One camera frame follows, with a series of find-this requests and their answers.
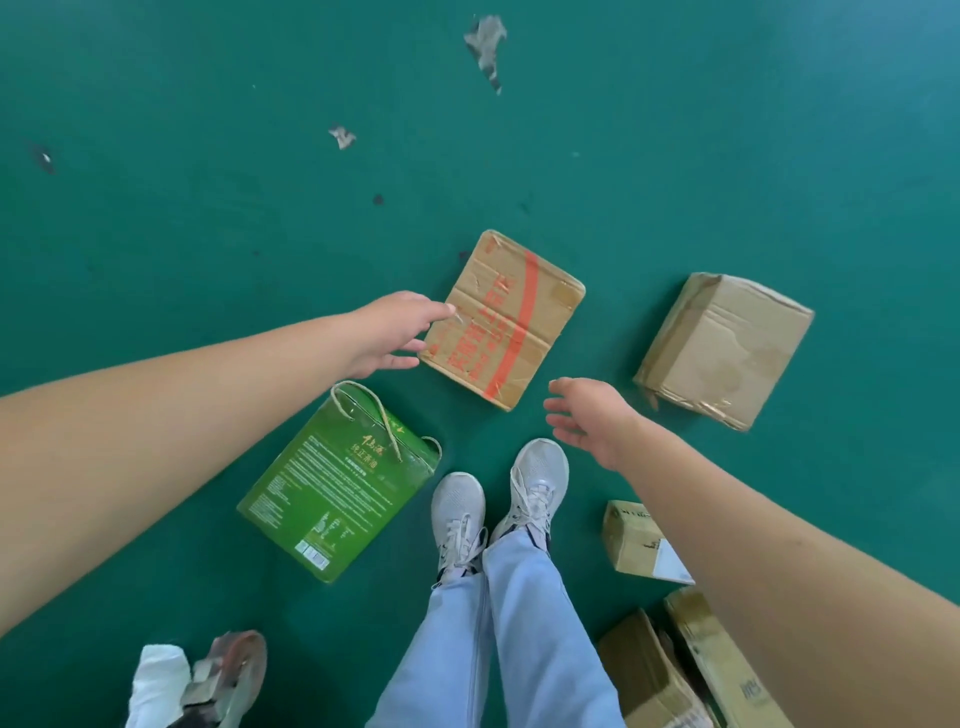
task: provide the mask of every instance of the light blue jeans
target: light blue jeans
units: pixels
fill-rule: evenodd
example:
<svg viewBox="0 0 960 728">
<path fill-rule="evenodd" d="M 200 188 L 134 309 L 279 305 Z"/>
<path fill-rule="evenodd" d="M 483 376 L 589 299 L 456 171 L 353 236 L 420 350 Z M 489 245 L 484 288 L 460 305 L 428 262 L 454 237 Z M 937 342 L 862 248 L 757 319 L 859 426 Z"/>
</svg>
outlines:
<svg viewBox="0 0 960 728">
<path fill-rule="evenodd" d="M 525 528 L 483 553 L 484 573 L 430 595 L 367 728 L 474 728 L 494 637 L 513 728 L 623 728 L 616 690 L 550 557 Z"/>
</svg>

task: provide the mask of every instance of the rope handle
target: rope handle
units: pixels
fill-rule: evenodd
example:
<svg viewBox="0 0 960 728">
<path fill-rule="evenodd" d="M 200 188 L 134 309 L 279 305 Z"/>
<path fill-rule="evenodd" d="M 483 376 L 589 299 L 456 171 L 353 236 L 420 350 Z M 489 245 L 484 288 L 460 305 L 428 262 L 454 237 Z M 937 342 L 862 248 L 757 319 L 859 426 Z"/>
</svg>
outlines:
<svg viewBox="0 0 960 728">
<path fill-rule="evenodd" d="M 344 379 L 343 381 L 338 381 L 336 384 L 330 387 L 330 398 L 333 400 L 333 403 L 336 405 L 337 409 L 340 410 L 340 414 L 342 414 L 348 420 L 353 420 L 353 418 L 349 414 L 347 414 L 347 410 L 344 409 L 344 406 L 340 404 L 340 401 L 337 399 L 337 391 L 344 384 L 352 384 L 354 387 L 361 390 L 362 392 L 366 392 L 368 395 L 370 395 L 373 401 L 376 402 L 376 406 L 380 410 L 380 417 L 383 419 L 383 427 L 384 429 L 387 430 L 387 436 L 390 438 L 390 445 L 394 449 L 394 452 L 396 453 L 396 459 L 400 462 L 403 462 L 403 456 L 400 455 L 399 442 L 396 440 L 396 435 L 394 435 L 394 431 L 390 427 L 390 420 L 387 419 L 387 408 L 383 406 L 383 402 L 380 401 L 380 397 L 378 397 L 370 387 L 364 384 L 361 384 L 358 381 L 353 381 L 352 379 Z M 440 443 L 437 441 L 436 438 L 421 437 L 420 439 L 426 440 L 429 443 L 433 443 L 434 447 L 437 449 L 438 463 L 444 459 L 444 449 L 443 447 L 441 447 Z"/>
</svg>

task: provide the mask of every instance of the green gift box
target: green gift box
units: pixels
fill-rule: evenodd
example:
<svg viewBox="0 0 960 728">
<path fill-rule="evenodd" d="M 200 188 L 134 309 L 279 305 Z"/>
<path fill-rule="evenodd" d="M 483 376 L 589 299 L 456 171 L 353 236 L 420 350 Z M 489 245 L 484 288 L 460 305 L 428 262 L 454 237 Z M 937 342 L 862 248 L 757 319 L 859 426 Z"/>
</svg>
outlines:
<svg viewBox="0 0 960 728">
<path fill-rule="evenodd" d="M 340 382 L 237 510 L 330 583 L 433 476 L 441 454 L 370 389 Z"/>
</svg>

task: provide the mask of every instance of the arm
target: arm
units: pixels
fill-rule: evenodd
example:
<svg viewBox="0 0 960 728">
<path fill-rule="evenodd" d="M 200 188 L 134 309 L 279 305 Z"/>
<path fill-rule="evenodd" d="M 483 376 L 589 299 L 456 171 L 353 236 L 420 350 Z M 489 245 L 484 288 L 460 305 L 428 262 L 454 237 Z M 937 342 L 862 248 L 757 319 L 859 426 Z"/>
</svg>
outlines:
<svg viewBox="0 0 960 728">
<path fill-rule="evenodd" d="M 797 728 L 956 722 L 960 609 L 783 510 L 609 384 L 550 391 L 554 436 L 630 482 Z"/>
<path fill-rule="evenodd" d="M 412 293 L 0 399 L 0 635 L 338 379 L 407 369 L 452 306 Z"/>
</svg>

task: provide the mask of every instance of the brown cardboard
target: brown cardboard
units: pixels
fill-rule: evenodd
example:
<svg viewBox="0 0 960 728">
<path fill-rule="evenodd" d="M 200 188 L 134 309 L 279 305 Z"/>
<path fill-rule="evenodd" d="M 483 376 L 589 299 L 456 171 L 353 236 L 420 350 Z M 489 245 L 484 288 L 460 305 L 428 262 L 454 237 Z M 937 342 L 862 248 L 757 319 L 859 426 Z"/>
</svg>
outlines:
<svg viewBox="0 0 960 728">
<path fill-rule="evenodd" d="M 747 430 L 804 338 L 813 311 L 759 283 L 694 273 L 634 381 Z"/>
<path fill-rule="evenodd" d="M 604 635 L 597 653 L 627 728 L 712 728 L 707 709 L 670 662 L 643 612 Z"/>
<path fill-rule="evenodd" d="M 703 594 L 685 587 L 665 604 L 731 728 L 793 728 Z"/>
<path fill-rule="evenodd" d="M 692 584 L 686 567 L 642 503 L 611 500 L 602 538 L 613 568 L 652 579 Z"/>
<path fill-rule="evenodd" d="M 420 358 L 510 411 L 586 293 L 557 266 L 486 231 L 446 297 L 457 315 L 430 327 Z"/>
</svg>

